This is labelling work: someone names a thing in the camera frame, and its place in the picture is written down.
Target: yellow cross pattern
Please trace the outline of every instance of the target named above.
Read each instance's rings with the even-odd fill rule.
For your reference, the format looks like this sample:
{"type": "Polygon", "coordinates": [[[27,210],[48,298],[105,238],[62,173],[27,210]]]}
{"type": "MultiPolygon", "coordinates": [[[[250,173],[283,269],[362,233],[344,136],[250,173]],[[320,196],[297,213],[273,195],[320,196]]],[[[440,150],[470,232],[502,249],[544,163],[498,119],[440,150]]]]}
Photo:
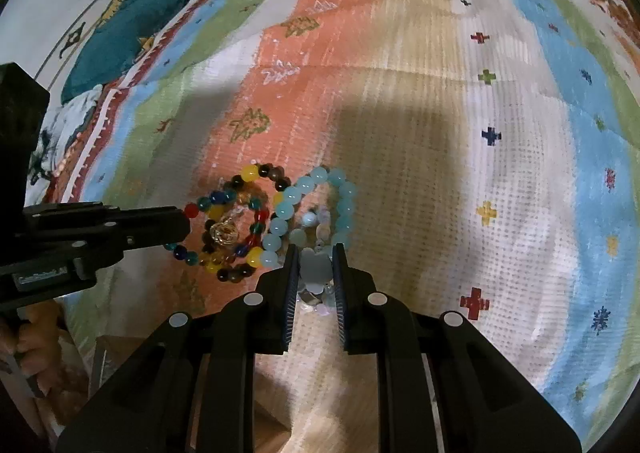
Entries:
{"type": "Polygon", "coordinates": [[[492,209],[491,202],[489,201],[485,201],[482,204],[482,207],[476,209],[476,213],[478,213],[482,217],[483,226],[488,226],[489,222],[491,222],[491,219],[498,216],[498,211],[492,209]]]}

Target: yellow bead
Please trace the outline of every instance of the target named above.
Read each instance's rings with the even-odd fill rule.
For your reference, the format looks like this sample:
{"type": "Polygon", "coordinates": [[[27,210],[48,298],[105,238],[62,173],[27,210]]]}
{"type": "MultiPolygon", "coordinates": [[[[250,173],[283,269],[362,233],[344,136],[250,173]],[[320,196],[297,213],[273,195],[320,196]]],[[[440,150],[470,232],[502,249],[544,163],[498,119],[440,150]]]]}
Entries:
{"type": "Polygon", "coordinates": [[[254,268],[261,267],[260,255],[262,254],[261,247],[252,247],[249,253],[246,255],[246,263],[254,268]]]}
{"type": "Polygon", "coordinates": [[[207,273],[211,273],[211,274],[216,274],[221,268],[222,268],[222,265],[218,265],[216,263],[213,263],[212,261],[210,261],[205,267],[205,269],[207,270],[207,273]]]}
{"type": "Polygon", "coordinates": [[[209,211],[207,211],[207,215],[209,216],[209,218],[218,222],[222,217],[222,215],[224,214],[224,212],[225,212],[225,207],[222,204],[213,204],[209,208],[209,211]]]}
{"type": "Polygon", "coordinates": [[[256,180],[260,176],[258,175],[258,167],[255,164],[247,164],[240,171],[240,176],[245,182],[256,180]]]}

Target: white circular cap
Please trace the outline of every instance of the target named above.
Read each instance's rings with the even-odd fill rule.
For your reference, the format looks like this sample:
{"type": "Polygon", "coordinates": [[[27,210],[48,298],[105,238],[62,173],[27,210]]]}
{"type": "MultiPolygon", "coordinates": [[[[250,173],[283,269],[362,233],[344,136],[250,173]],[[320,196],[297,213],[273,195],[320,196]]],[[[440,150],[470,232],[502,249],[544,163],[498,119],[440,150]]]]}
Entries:
{"type": "Polygon", "coordinates": [[[260,305],[264,298],[259,292],[250,292],[244,296],[244,303],[249,306],[260,305]]]}
{"type": "Polygon", "coordinates": [[[372,292],[367,296],[367,301],[371,305],[385,305],[388,302],[388,298],[381,292],[372,292]]]}
{"type": "Polygon", "coordinates": [[[465,319],[457,312],[447,312],[444,315],[444,322],[450,327],[459,327],[465,322],[465,319]]]}
{"type": "Polygon", "coordinates": [[[185,325],[189,321],[189,316],[187,316],[184,312],[176,312],[174,315],[169,318],[169,325],[174,328],[181,327],[185,325]]]}

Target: red bead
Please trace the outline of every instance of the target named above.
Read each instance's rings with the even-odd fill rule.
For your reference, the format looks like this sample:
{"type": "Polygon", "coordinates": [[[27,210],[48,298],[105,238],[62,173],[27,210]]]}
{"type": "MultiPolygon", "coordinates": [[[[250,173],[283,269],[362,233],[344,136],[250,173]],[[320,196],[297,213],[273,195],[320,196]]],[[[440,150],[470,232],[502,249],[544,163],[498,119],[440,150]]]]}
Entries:
{"type": "Polygon", "coordinates": [[[266,222],[269,219],[269,210],[261,209],[255,212],[256,222],[266,222]]]}
{"type": "Polygon", "coordinates": [[[198,216],[198,213],[200,213],[198,206],[193,202],[189,202],[184,207],[183,211],[184,211],[184,214],[187,215],[187,218],[196,218],[198,216]]]}

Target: finger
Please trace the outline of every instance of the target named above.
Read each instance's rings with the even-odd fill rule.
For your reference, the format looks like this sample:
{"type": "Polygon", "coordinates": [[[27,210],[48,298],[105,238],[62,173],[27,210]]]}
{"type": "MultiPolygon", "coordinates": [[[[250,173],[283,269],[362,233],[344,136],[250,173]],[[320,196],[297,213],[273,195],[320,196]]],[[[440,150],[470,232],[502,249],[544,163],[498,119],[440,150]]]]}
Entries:
{"type": "Polygon", "coordinates": [[[0,318],[0,352],[14,355],[17,343],[18,338],[14,332],[6,324],[6,321],[0,318]]]}

